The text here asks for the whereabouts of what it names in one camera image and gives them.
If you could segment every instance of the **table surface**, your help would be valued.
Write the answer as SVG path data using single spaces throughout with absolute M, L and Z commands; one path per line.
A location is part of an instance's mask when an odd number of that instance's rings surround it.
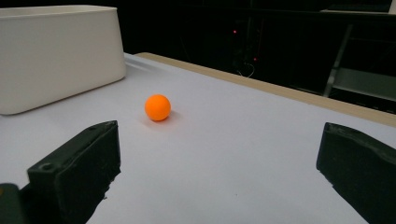
M 93 124 L 117 120 L 121 173 L 89 223 L 366 223 L 316 169 L 324 124 L 396 147 L 396 117 L 150 53 L 127 75 L 50 105 L 0 117 L 0 180 Z M 166 95 L 168 119 L 146 99 Z

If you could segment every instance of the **white bin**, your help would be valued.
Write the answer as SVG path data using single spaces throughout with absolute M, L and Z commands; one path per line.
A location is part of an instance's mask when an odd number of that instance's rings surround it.
M 125 73 L 115 7 L 0 8 L 0 114 L 46 105 Z

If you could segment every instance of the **table edge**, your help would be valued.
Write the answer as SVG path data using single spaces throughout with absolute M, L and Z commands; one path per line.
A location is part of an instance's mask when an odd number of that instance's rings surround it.
M 226 80 L 239 85 L 244 85 L 256 90 L 266 91 L 278 96 L 287 97 L 310 105 L 317 105 L 333 111 L 348 114 L 357 118 L 367 119 L 377 123 L 396 127 L 396 115 L 387 112 L 375 110 L 360 105 L 353 105 L 342 101 L 337 101 L 334 99 L 326 98 L 324 96 L 319 96 L 304 91 L 297 91 L 294 89 L 260 81 L 258 79 L 237 76 L 235 74 L 204 67 L 194 63 L 182 62 L 180 60 L 164 57 L 158 54 L 153 54 L 149 52 L 140 52 L 140 53 L 136 53 L 135 56 L 144 59 L 149 59 L 158 63 L 165 63 L 168 65 L 179 67 L 202 75 Z

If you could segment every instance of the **ball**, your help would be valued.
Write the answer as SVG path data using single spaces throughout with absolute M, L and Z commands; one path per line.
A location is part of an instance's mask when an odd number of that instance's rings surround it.
M 150 119 L 160 121 L 166 119 L 171 113 L 171 103 L 166 96 L 154 94 L 146 100 L 145 111 Z

